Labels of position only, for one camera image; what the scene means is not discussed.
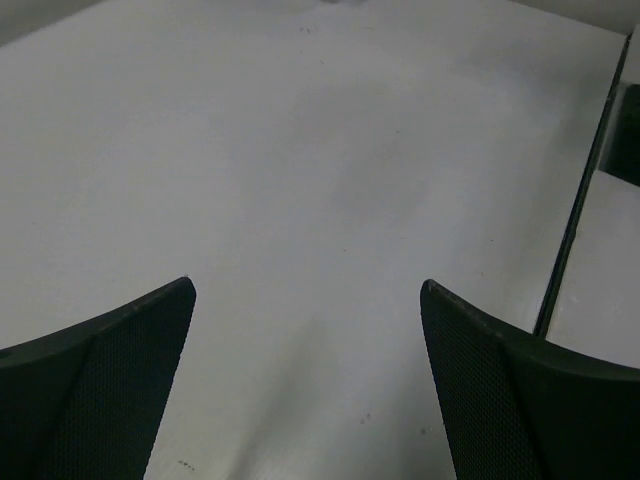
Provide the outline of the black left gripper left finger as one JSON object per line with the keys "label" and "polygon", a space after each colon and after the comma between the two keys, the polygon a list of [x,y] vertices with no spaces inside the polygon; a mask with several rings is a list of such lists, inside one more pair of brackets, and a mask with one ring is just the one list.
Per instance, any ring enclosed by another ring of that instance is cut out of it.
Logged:
{"label": "black left gripper left finger", "polygon": [[2,478],[143,478],[195,303],[182,277],[3,349]]}

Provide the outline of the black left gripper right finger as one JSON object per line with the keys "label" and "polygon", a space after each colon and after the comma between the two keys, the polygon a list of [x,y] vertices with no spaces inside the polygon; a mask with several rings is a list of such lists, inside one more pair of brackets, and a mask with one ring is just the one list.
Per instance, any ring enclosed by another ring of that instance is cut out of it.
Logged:
{"label": "black left gripper right finger", "polygon": [[638,478],[637,369],[538,338],[433,280],[420,308],[457,478]]}

